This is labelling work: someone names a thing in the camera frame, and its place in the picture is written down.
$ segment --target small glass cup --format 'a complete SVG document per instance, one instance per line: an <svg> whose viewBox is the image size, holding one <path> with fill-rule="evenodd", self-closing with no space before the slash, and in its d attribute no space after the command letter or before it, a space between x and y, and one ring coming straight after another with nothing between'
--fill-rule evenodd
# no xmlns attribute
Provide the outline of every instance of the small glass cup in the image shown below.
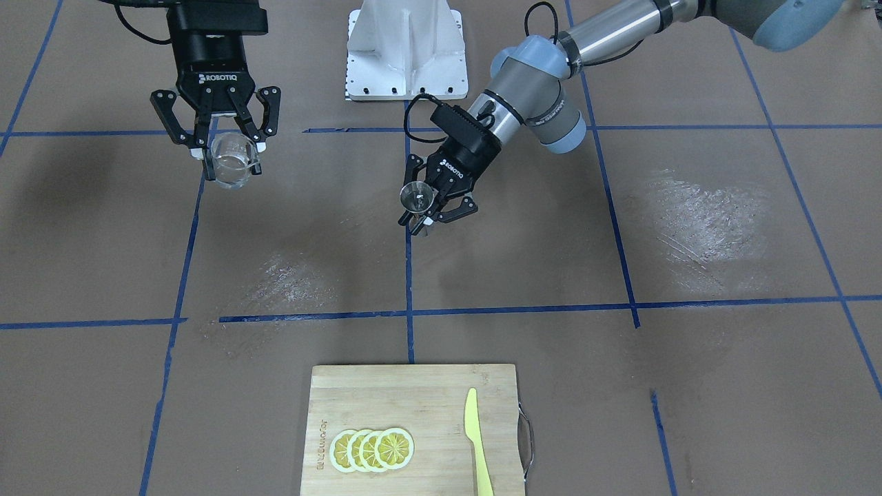
<svg viewBox="0 0 882 496"><path fill-rule="evenodd" d="M435 201L435 190L423 181L407 183L401 188L401 205L411 214L423 214Z"/></svg>
<svg viewBox="0 0 882 496"><path fill-rule="evenodd" d="M211 146L215 182L229 190L237 190L251 178L251 167L260 163L258 146L238 132L225 132L214 137Z"/></svg>

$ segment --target metal handle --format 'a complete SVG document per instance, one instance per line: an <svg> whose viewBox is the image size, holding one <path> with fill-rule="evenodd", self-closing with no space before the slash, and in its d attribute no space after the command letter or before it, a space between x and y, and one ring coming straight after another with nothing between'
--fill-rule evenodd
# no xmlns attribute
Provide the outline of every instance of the metal handle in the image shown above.
<svg viewBox="0 0 882 496"><path fill-rule="evenodd" d="M530 434L530 459L527 462L527 466L524 467L524 484L527 483L527 478L529 477L530 469L533 467L533 461L535 460L535 449L533 444L533 423L530 422L530 418L527 417L527 414L524 412L524 408L521 406L520 402L518 402L518 417L520 419L524 419L524 423L527 424L527 432Z"/></svg>

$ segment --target knife handle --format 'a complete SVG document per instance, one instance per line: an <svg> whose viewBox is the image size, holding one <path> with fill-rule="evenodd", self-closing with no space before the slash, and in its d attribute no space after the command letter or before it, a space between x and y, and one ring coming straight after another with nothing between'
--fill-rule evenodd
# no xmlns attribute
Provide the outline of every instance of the knife handle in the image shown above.
<svg viewBox="0 0 882 496"><path fill-rule="evenodd" d="M487 459L484 458L484 446L480 441L475 443L475 471L478 479L478 496L493 496L490 484L490 471L487 470Z"/></svg>

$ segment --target cutting board handle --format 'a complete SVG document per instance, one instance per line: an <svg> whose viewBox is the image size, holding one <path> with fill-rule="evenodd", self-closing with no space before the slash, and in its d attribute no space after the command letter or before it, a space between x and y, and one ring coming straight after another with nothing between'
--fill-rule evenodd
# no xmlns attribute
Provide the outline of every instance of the cutting board handle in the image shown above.
<svg viewBox="0 0 882 496"><path fill-rule="evenodd" d="M530 469L533 467L533 461L535 460L535 450L533 444L533 423L530 422L530 417L527 417L527 413L524 411L523 405L518 402L518 424L523 424L527 428L527 435L529 438L527 439L527 446L530 451L527 458L524 458L524 455L520 456L521 466L524 468L524 484L527 483L527 478L529 477ZM522 431L518 429L518 451L520 451L520 447L523 446L520 442L520 435Z"/></svg>

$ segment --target lemon slice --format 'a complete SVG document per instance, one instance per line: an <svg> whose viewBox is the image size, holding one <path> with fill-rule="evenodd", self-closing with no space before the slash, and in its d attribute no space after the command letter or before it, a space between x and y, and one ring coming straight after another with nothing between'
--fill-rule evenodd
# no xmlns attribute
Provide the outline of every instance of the lemon slice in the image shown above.
<svg viewBox="0 0 882 496"><path fill-rule="evenodd" d="M355 434L354 429L347 429L337 434L333 441L331 441L331 465L345 474L355 472L355 467L352 466L346 456L346 448L353 434Z"/></svg>
<svg viewBox="0 0 882 496"><path fill-rule="evenodd" d="M362 429L352 435L346 443L346 458L349 466L359 472L367 472L368 470L362 466L362 456L358 453L358 447L362 445L364 437L374 432L373 429Z"/></svg>
<svg viewBox="0 0 882 496"><path fill-rule="evenodd" d="M374 455L384 469L402 469L414 456L414 438L399 427L386 429L379 435Z"/></svg>
<svg viewBox="0 0 882 496"><path fill-rule="evenodd" d="M377 454L374 450L377 446L380 434L382 433L383 431L374 431L367 436L364 436L362 443L358 447L358 456L361 458L361 465L367 469L368 472L385 472L387 470L377 461Z"/></svg>

